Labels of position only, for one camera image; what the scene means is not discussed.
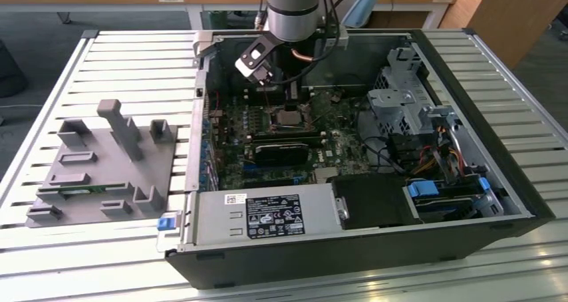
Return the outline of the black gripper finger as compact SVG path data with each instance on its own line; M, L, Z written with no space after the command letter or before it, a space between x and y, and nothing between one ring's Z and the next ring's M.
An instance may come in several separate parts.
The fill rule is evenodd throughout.
M293 82L286 88L286 111L298 111L299 85Z

